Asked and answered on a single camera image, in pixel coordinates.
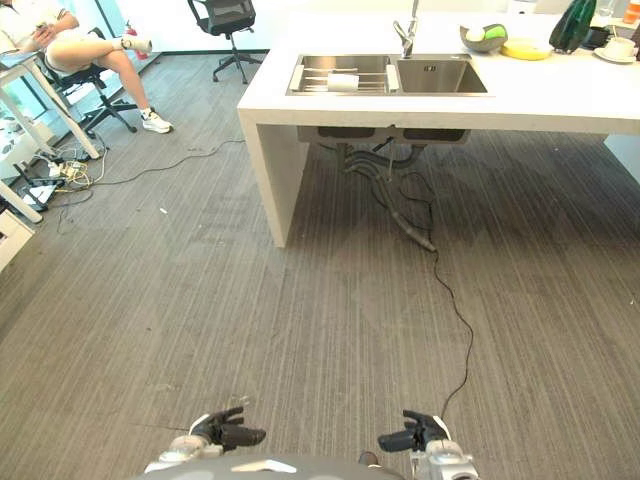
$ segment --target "fruit bowl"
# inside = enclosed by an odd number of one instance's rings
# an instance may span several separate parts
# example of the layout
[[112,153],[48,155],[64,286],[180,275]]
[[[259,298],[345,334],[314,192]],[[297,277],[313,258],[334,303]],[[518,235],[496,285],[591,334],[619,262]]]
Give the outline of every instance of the fruit bowl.
[[486,38],[484,40],[480,40],[479,42],[473,42],[471,40],[467,40],[467,32],[469,31],[469,29],[461,25],[460,40],[462,40],[462,43],[464,43],[465,47],[475,52],[490,52],[491,50],[496,50],[500,48],[509,38],[509,36],[506,34],[507,29],[500,23],[494,23],[491,25],[487,25],[486,27],[482,27],[485,33],[496,27],[502,27],[504,29],[504,37]]

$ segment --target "faucet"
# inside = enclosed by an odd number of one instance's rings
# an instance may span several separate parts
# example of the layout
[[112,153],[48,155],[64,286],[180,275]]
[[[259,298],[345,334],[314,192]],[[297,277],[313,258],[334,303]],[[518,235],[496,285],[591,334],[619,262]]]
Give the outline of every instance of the faucet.
[[413,9],[411,11],[411,22],[409,22],[409,33],[405,33],[398,21],[393,22],[393,28],[396,29],[398,35],[402,39],[402,58],[410,58],[413,52],[413,42],[416,38],[416,30],[418,29],[418,3],[420,0],[413,0]]

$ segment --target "desk leg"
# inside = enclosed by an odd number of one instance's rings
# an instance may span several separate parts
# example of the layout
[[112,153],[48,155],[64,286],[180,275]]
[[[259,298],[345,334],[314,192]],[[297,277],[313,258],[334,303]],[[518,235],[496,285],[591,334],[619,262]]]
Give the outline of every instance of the desk leg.
[[273,241],[285,247],[309,146],[294,126],[242,124]]
[[84,133],[84,131],[78,126],[78,124],[71,117],[71,113],[65,107],[64,103],[56,93],[56,91],[49,85],[47,79],[44,77],[38,66],[31,62],[25,64],[24,67],[29,70],[31,75],[38,81],[42,89],[51,97],[53,100],[53,104],[55,106],[58,115],[65,121],[73,135],[78,139],[78,141],[82,144],[85,151],[89,154],[89,156],[93,159],[100,158],[98,151],[95,149],[89,138]]
[[52,155],[54,153],[53,148],[47,145],[46,142],[40,137],[38,131],[31,124],[31,121],[29,121],[27,117],[20,113],[18,107],[16,107],[16,105],[13,103],[13,100],[9,98],[9,95],[4,93],[4,90],[2,90],[2,88],[0,88],[0,100],[2,100],[2,103],[4,103],[9,110],[11,110],[13,116],[16,117],[16,120],[18,120],[18,122],[20,123],[20,125],[22,125],[26,132],[31,135],[31,138],[33,138],[33,140],[36,142],[38,148],[40,148],[40,150],[42,150],[43,152]]
[[42,215],[27,205],[13,190],[5,185],[2,180],[0,180],[0,197],[4,198],[7,202],[16,207],[21,214],[33,223],[42,221]]
[[618,161],[624,165],[631,176],[640,183],[640,136],[609,135],[604,144]]

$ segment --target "white sneaker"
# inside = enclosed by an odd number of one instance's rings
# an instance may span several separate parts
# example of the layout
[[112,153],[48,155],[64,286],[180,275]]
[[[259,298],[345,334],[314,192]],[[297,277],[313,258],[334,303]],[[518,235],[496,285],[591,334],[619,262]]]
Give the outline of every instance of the white sneaker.
[[143,53],[149,53],[153,48],[151,40],[148,38],[127,35],[126,33],[120,38],[120,44],[125,50],[137,50]]
[[142,114],[142,126],[146,130],[157,133],[168,133],[173,128],[173,125],[160,118],[160,115],[158,115],[153,108],[149,114]]

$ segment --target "woman's leg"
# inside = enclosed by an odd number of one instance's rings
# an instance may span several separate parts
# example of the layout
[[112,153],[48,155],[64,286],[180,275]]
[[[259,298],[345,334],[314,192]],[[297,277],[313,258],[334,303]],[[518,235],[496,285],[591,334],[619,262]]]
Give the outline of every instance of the woman's leg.
[[113,50],[96,58],[93,63],[116,72],[120,76],[122,86],[131,95],[138,108],[141,110],[149,108],[149,100],[142,86],[142,80],[126,53],[122,50]]
[[56,68],[64,67],[64,71],[72,72],[113,51],[115,51],[113,42],[100,38],[54,40],[47,47],[47,58]]

